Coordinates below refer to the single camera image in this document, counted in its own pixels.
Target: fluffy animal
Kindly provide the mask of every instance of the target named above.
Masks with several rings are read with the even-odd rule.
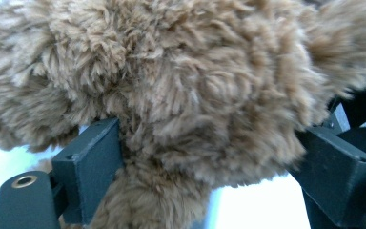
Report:
[[[296,131],[366,88],[366,0],[0,4],[0,148],[118,117],[125,168],[91,228],[189,228],[213,188],[305,154]]]

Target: fur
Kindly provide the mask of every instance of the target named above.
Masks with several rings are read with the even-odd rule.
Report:
[[[126,167],[92,228],[188,228],[208,195],[302,159],[295,131],[366,88],[366,1],[0,4],[0,148],[118,117]]]

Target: brown fur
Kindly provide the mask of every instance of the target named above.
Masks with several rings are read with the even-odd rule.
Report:
[[[0,5],[0,148],[118,117],[126,168],[92,228],[188,228],[212,188],[304,154],[295,131],[366,87],[366,1],[33,0]]]

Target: curly fur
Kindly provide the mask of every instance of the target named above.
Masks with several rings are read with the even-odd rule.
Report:
[[[295,131],[366,87],[366,1],[0,5],[0,148],[118,117],[126,168],[92,228],[188,228],[212,188],[299,161]]]

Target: black plastic bracket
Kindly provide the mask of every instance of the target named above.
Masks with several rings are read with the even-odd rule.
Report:
[[[95,122],[52,160],[52,174],[64,184],[67,223],[89,224],[123,165],[118,142],[118,120]]]
[[[291,174],[339,227],[359,226],[364,213],[359,198],[366,190],[366,154],[323,127],[300,134],[306,155]]]
[[[26,172],[0,188],[0,229],[59,229],[50,178],[46,173]]]

